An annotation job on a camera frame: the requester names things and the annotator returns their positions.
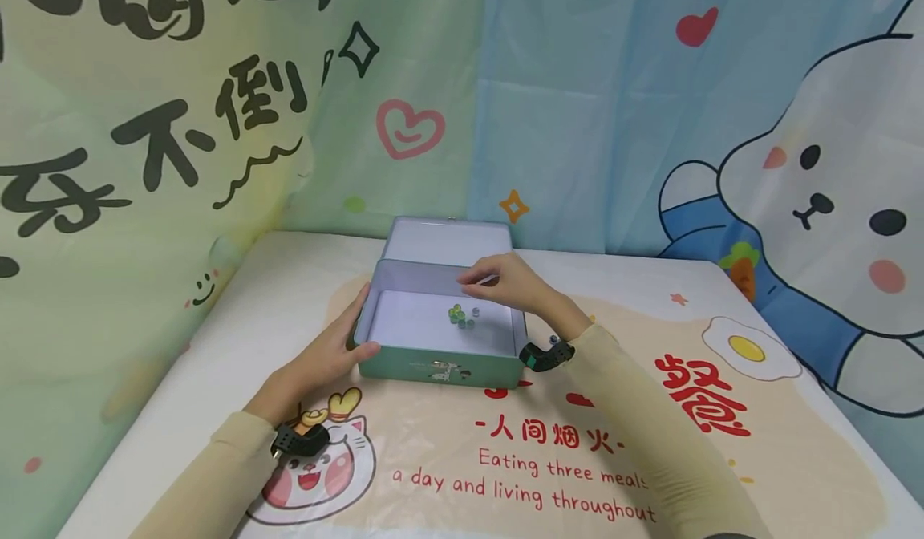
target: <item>green tin box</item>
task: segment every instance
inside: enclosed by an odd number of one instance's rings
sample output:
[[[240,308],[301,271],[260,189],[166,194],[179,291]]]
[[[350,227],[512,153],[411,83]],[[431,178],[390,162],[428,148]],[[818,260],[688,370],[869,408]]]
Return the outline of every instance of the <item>green tin box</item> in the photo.
[[[519,351],[529,342],[525,316],[470,298],[456,282],[481,256],[511,248],[505,224],[396,218],[353,334],[357,344],[375,340],[382,351],[360,363],[359,373],[516,388]]]

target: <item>open box lid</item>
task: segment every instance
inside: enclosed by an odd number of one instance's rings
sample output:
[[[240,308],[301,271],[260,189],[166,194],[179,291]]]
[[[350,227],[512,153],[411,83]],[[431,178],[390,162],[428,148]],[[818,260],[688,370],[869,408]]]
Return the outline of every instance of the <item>open box lid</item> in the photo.
[[[397,217],[391,223],[382,259],[471,266],[483,256],[512,249],[510,228],[503,223]]]

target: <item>blue curtain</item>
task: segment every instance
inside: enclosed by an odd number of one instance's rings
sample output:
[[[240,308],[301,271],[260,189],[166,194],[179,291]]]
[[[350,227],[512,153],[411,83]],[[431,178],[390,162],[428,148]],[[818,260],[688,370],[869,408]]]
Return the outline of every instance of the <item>blue curtain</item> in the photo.
[[[468,215],[715,261],[924,502],[912,2],[486,0]]]

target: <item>right hand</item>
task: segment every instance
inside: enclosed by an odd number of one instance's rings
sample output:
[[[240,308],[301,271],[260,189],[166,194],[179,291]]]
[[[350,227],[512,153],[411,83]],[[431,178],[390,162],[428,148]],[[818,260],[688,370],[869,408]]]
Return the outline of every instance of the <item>right hand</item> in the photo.
[[[486,256],[457,280],[470,297],[539,316],[565,341],[576,339],[592,324],[571,298],[549,286],[516,253]]]
[[[485,284],[479,284],[485,278]],[[533,272],[516,253],[486,256],[457,279],[462,292],[473,298],[542,316],[558,292]]]

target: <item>fried egg illustration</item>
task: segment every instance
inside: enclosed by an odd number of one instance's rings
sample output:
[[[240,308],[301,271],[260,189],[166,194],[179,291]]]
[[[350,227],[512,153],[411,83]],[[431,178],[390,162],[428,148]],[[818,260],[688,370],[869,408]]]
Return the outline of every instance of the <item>fried egg illustration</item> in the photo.
[[[724,316],[710,321],[703,342],[731,368],[752,379],[776,381],[802,374],[802,365],[779,340]]]

